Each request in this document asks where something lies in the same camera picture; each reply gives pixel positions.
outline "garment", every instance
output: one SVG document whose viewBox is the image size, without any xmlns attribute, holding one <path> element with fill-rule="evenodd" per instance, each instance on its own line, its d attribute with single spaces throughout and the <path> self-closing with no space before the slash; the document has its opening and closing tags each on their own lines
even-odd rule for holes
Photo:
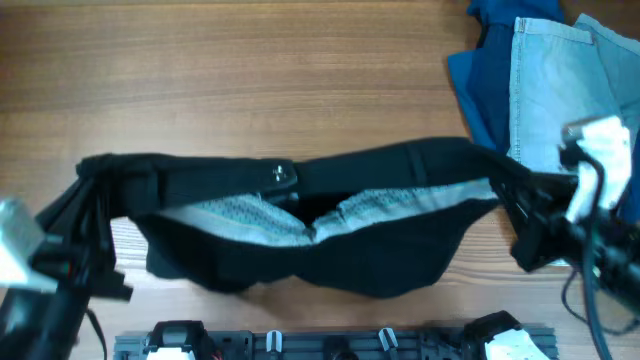
<svg viewBox="0 0 640 360">
<path fill-rule="evenodd" d="M 467 13 L 476 16 L 483 31 L 474 53 L 467 83 L 480 117 L 495 142 L 506 153 L 509 141 L 509 77 L 511 44 L 516 17 L 564 22 L 557 0 L 474 0 Z"/>
<path fill-rule="evenodd" d="M 479 50 L 463 51 L 461 53 L 450 55 L 447 58 L 449 65 L 449 74 L 456 91 L 458 104 L 464 114 L 464 117 L 471 131 L 471 138 L 475 144 L 495 150 L 496 144 L 489 135 L 487 127 L 480 117 L 476 103 L 467 91 L 467 82 L 471 74 L 471 64 L 473 62 L 474 53 Z"/>
<path fill-rule="evenodd" d="M 581 15 L 574 27 L 517 19 L 510 83 L 510 156 L 534 171 L 563 172 L 562 127 L 597 116 L 620 116 L 634 147 L 640 125 L 640 43 Z M 637 189 L 633 170 L 632 194 Z M 623 204 L 638 220 L 635 196 Z"/>
<path fill-rule="evenodd" d="M 107 154 L 83 160 L 77 173 L 38 216 L 52 234 L 69 233 L 56 222 L 78 223 L 60 220 L 77 215 L 69 204 L 86 207 L 97 195 L 106 218 L 128 216 L 139 227 L 156 275 L 224 292 L 296 275 L 376 297 L 438 280 L 466 229 L 496 205 L 487 177 L 530 176 L 460 138 L 306 162 Z"/>
</svg>

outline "belt loop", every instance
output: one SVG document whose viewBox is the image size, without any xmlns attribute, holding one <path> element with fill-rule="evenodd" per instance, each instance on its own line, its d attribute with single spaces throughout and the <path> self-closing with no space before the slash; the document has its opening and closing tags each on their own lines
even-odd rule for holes
<svg viewBox="0 0 640 360">
<path fill-rule="evenodd" d="M 409 161 L 411 163 L 411 169 L 415 176 L 416 185 L 427 185 L 427 171 L 424 165 L 424 159 L 422 158 L 422 152 L 414 144 L 407 144 L 407 150 L 409 152 Z"/>
</svg>

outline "denim fabric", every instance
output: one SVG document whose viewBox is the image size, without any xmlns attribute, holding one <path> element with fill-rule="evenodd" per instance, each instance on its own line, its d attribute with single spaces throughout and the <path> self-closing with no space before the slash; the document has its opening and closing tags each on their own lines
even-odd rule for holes
<svg viewBox="0 0 640 360">
<path fill-rule="evenodd" d="M 562 127 L 617 115 L 632 136 L 640 125 L 640 43 L 581 15 L 574 27 L 540 19 L 515 23 L 510 80 L 510 156 L 534 171 L 561 172 Z M 638 169 L 622 206 L 638 220 Z"/>
<path fill-rule="evenodd" d="M 509 76 L 516 17 L 564 22 L 558 0 L 474 0 L 467 9 L 483 25 L 467 90 L 475 101 L 496 151 L 506 153 L 509 141 Z"/>
<path fill-rule="evenodd" d="M 456 90 L 456 96 L 458 97 L 458 103 L 460 109 L 467 119 L 467 125 L 471 131 L 471 138 L 473 142 L 478 145 L 482 145 L 489 149 L 495 150 L 496 145 L 489 136 L 485 123 L 480 117 L 476 103 L 471 99 L 467 92 L 467 82 L 469 80 L 469 74 L 471 73 L 471 64 L 473 62 L 474 54 L 479 50 L 464 51 L 458 54 L 449 56 L 447 62 L 449 64 L 449 73 L 451 74 L 451 81 Z"/>
</svg>

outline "wooden table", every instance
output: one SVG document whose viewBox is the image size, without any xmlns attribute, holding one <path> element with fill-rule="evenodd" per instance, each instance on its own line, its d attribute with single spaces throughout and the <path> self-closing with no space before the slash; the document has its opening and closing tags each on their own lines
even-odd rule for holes
<svg viewBox="0 0 640 360">
<path fill-rule="evenodd" d="M 571 1 L 640 38 L 640 2 Z M 104 152 L 307 159 L 430 136 L 466 136 L 446 56 L 472 49 L 466 1 L 0 9 L 0 190 L 37 211 Z M 508 310 L 557 329 L 563 359 L 594 359 L 585 326 L 560 305 L 566 269 L 524 274 L 501 210 L 465 236 L 440 282 L 391 300 L 292 278 L 238 295 L 147 274 L 146 242 L 113 223 L 131 303 L 94 300 L 114 336 L 157 321 L 267 331 L 415 327 Z M 579 294 L 573 291 L 572 304 Z M 610 339 L 638 359 L 640 336 Z M 101 359 L 88 322 L 74 359 Z"/>
</svg>

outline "metal clip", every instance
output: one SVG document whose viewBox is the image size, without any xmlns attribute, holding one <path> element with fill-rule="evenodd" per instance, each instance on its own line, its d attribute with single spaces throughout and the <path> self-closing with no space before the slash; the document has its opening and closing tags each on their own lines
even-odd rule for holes
<svg viewBox="0 0 640 360">
<path fill-rule="evenodd" d="M 398 340 L 392 328 L 384 328 L 378 332 L 382 349 L 389 353 L 391 360 L 398 360 Z"/>
<path fill-rule="evenodd" d="M 271 330 L 267 333 L 267 353 L 272 359 L 279 359 L 282 354 L 282 333 L 278 330 Z"/>
</svg>

